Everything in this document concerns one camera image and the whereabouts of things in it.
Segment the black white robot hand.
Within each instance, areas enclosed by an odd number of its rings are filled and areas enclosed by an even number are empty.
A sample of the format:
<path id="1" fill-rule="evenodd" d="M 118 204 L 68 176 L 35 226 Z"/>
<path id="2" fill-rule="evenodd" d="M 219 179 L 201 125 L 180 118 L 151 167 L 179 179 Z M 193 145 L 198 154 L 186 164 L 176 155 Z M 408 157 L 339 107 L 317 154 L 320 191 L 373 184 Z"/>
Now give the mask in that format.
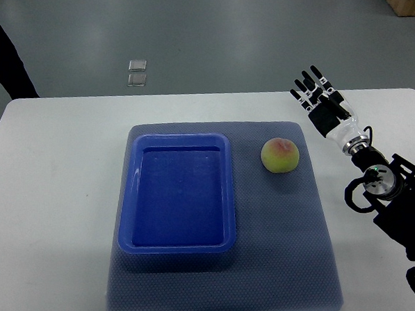
<path id="1" fill-rule="evenodd" d="M 302 78 L 294 83 L 298 89 L 292 89 L 290 94 L 322 137 L 335 142 L 348 156 L 371 145 L 371 133 L 360 128 L 350 103 L 315 65 L 303 71 Z"/>

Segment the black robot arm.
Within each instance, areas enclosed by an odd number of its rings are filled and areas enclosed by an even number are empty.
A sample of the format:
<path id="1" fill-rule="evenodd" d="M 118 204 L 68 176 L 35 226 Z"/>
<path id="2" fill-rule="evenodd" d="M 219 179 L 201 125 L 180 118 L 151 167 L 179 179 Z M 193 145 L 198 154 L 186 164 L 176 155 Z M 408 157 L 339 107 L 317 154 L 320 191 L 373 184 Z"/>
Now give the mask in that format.
<path id="1" fill-rule="evenodd" d="M 373 129 L 367 135 L 352 139 L 348 153 L 362 176 L 352 180 L 344 191 L 344 201 L 361 214 L 376 213 L 374 224 L 405 249 L 415 262 L 415 165 L 393 154 L 388 162 L 373 147 Z"/>

